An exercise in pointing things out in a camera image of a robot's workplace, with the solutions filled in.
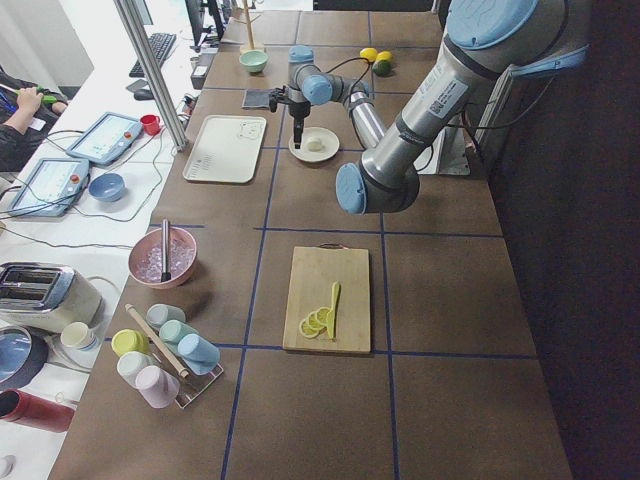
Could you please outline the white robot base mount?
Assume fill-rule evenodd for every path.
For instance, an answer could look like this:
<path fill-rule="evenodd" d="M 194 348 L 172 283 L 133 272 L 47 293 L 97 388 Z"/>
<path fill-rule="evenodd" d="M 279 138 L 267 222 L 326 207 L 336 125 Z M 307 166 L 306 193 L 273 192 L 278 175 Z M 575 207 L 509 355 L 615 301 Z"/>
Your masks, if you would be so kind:
<path fill-rule="evenodd" d="M 467 176 L 470 166 L 465 150 L 463 130 L 445 127 L 434 143 L 418 156 L 414 167 L 419 175 Z"/>

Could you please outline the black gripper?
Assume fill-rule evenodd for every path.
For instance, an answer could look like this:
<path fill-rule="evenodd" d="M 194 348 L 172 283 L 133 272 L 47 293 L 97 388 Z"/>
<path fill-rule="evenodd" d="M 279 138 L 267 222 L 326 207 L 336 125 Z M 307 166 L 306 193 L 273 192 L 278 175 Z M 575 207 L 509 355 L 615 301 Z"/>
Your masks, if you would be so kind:
<path fill-rule="evenodd" d="M 293 145 L 299 149 L 304 132 L 304 119 L 309 116 L 309 101 L 299 89 L 282 86 L 269 91 L 269 110 L 276 112 L 280 104 L 289 108 L 293 121 Z"/>

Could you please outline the person hand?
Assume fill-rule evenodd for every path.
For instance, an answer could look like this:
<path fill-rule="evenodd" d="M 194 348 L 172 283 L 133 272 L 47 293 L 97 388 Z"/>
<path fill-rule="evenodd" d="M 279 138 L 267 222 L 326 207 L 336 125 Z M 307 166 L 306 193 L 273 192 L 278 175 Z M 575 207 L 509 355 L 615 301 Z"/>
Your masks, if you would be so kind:
<path fill-rule="evenodd" d="M 20 88 L 16 92 L 17 114 L 33 116 L 40 108 L 43 94 L 36 87 Z"/>

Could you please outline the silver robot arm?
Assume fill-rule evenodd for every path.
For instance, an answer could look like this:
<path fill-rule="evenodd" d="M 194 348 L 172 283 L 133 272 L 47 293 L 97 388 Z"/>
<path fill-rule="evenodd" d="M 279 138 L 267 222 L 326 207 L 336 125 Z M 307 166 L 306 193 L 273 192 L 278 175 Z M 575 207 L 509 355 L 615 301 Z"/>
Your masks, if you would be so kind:
<path fill-rule="evenodd" d="M 577 67 L 586 56 L 590 17 L 588 1 L 451 2 L 437 61 L 390 127 L 362 81 L 322 72 L 312 49 L 295 45 L 288 83 L 270 91 L 269 108 L 287 106 L 299 147 L 311 108 L 342 104 L 365 151 L 338 171 L 339 205 L 351 214 L 402 211 L 419 191 L 416 159 L 470 95 L 510 67 L 537 76 Z"/>

